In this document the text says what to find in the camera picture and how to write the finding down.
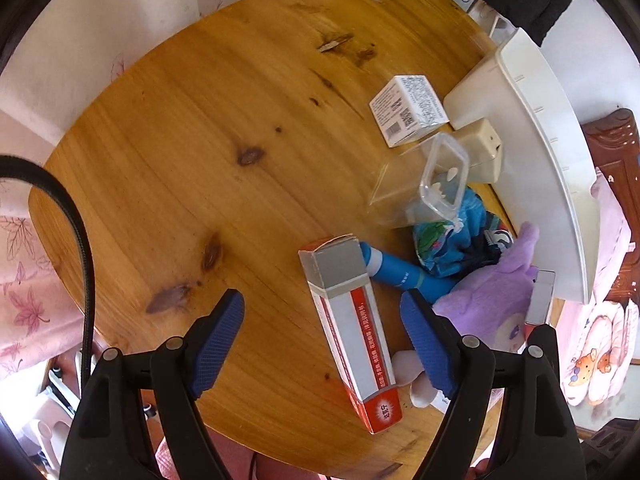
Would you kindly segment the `purple plush toy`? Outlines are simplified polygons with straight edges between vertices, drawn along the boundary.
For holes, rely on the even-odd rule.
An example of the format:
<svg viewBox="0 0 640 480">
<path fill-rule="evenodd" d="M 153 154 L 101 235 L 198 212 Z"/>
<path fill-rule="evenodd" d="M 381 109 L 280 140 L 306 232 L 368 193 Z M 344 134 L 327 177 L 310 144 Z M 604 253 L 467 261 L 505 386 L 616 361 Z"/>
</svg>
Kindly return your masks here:
<svg viewBox="0 0 640 480">
<path fill-rule="evenodd" d="M 538 274 L 533 265 L 538 238 L 538 228 L 523 223 L 497 264 L 475 270 L 449 294 L 427 303 L 437 315 L 448 318 L 460 335 L 473 335 L 492 350 L 519 352 Z M 392 364 L 399 385 L 409 388 L 410 402 L 416 408 L 426 408 L 442 393 L 432 385 L 413 345 L 396 352 Z"/>
</svg>

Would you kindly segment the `red white toothpaste box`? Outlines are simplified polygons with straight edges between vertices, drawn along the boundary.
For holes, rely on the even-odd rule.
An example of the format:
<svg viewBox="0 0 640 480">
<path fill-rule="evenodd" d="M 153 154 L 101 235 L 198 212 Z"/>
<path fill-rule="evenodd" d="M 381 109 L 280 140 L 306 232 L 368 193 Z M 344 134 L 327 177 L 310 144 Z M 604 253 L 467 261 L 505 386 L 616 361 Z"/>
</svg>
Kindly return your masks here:
<svg viewBox="0 0 640 480">
<path fill-rule="evenodd" d="M 298 256 L 338 374 L 370 434 L 402 419 L 397 382 L 359 240 L 318 240 Z"/>
</svg>

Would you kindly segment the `white printed small box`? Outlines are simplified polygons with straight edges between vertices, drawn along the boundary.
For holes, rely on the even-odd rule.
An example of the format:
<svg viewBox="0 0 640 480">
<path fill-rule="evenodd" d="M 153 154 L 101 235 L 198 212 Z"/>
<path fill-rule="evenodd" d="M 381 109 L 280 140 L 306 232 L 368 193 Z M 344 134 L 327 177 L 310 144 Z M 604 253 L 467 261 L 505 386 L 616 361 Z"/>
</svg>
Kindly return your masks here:
<svg viewBox="0 0 640 480">
<path fill-rule="evenodd" d="M 393 76 L 369 107 L 389 148 L 420 140 L 449 122 L 424 75 Z"/>
</svg>

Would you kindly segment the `blue patterned cloth pouch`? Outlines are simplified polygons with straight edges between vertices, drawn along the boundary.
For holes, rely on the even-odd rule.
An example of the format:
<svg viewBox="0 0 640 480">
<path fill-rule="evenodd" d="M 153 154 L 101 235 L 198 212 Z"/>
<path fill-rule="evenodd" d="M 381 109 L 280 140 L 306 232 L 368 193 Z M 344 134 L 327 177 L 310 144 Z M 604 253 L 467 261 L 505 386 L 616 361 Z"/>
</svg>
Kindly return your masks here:
<svg viewBox="0 0 640 480">
<path fill-rule="evenodd" d="M 454 221 L 417 224 L 412 237 L 416 256 L 427 274 L 457 281 L 483 266 L 497 264 L 514 242 L 506 225 L 470 188 L 464 192 Z"/>
</svg>

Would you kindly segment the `blue tube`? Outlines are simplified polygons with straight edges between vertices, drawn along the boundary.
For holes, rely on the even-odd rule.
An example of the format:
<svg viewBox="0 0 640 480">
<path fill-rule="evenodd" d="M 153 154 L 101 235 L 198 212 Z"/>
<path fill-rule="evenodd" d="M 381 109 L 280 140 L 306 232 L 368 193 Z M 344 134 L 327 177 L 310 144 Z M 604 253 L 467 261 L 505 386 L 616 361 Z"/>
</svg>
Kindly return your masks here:
<svg viewBox="0 0 640 480">
<path fill-rule="evenodd" d="M 405 292 L 415 289 L 430 304 L 449 294 L 457 282 L 452 278 L 434 278 L 420 266 L 381 252 L 366 242 L 359 243 L 369 278 Z"/>
</svg>

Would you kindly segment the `pink cartoon blanket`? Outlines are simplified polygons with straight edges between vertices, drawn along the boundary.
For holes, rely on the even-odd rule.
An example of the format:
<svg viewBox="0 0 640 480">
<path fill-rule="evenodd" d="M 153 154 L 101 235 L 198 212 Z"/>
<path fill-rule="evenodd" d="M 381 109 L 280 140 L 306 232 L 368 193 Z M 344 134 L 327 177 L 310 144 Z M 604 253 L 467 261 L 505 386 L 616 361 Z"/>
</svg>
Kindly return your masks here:
<svg viewBox="0 0 640 480">
<path fill-rule="evenodd" d="M 633 301 L 608 299 L 631 245 L 631 229 L 602 172 L 597 173 L 591 195 L 600 205 L 596 277 L 589 301 L 565 301 L 558 324 L 560 383 L 571 406 L 596 406 L 620 392 L 639 325 L 639 308 Z"/>
</svg>

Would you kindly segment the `pink floral curtain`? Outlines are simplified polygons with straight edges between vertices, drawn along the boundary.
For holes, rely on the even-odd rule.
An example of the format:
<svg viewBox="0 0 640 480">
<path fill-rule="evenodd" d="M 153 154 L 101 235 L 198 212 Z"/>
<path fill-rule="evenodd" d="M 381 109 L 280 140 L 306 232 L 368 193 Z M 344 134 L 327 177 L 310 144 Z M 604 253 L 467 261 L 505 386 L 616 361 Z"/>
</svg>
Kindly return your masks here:
<svg viewBox="0 0 640 480">
<path fill-rule="evenodd" d="M 82 313 L 54 272 L 27 211 L 29 187 L 1 181 L 1 376 L 80 344 Z"/>
</svg>

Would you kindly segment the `clear plastic container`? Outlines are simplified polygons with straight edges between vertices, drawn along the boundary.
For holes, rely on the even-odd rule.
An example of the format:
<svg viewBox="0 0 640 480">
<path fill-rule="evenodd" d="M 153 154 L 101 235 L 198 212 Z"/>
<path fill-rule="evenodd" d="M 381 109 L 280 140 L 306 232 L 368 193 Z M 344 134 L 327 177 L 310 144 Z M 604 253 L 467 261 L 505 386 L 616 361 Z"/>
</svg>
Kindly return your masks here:
<svg viewBox="0 0 640 480">
<path fill-rule="evenodd" d="M 368 203 L 369 214 L 390 229 L 454 222 L 466 189 L 470 159 L 448 133 L 435 133 L 386 162 Z"/>
</svg>

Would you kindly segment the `white plastic storage bin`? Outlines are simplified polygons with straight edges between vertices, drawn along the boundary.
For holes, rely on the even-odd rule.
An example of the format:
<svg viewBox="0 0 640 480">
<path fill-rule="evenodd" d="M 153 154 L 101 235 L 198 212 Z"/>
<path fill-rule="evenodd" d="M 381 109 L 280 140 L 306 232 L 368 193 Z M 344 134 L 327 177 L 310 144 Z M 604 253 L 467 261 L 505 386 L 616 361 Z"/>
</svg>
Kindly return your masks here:
<svg viewBox="0 0 640 480">
<path fill-rule="evenodd" d="M 523 29 L 486 55 L 444 99 L 455 129 L 485 118 L 502 142 L 494 190 L 514 226 L 539 230 L 533 263 L 555 295 L 588 302 L 597 270 L 600 205 L 582 128 L 555 73 Z"/>
</svg>

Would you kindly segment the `beige plastic adapter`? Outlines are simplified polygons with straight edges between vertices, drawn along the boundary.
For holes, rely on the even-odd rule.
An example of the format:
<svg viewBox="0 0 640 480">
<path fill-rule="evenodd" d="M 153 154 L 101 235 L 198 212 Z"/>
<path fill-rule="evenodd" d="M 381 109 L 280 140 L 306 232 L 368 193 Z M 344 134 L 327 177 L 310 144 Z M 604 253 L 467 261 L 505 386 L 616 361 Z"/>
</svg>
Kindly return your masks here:
<svg viewBox="0 0 640 480">
<path fill-rule="evenodd" d="M 454 132 L 454 138 L 469 155 L 469 181 L 497 183 L 503 161 L 503 143 L 486 118 L 471 122 Z"/>
</svg>

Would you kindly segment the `brown wooden headboard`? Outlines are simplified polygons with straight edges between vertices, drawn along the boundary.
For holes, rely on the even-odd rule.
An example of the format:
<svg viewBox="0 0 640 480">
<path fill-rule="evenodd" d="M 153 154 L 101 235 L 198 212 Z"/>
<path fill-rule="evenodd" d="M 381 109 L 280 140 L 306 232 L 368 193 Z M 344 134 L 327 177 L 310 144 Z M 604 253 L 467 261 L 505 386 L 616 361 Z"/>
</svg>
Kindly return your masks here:
<svg viewBox="0 0 640 480">
<path fill-rule="evenodd" d="M 608 180 L 631 230 L 630 245 L 608 300 L 639 303 L 639 130 L 634 113 L 619 108 L 582 125 L 594 163 Z"/>
</svg>

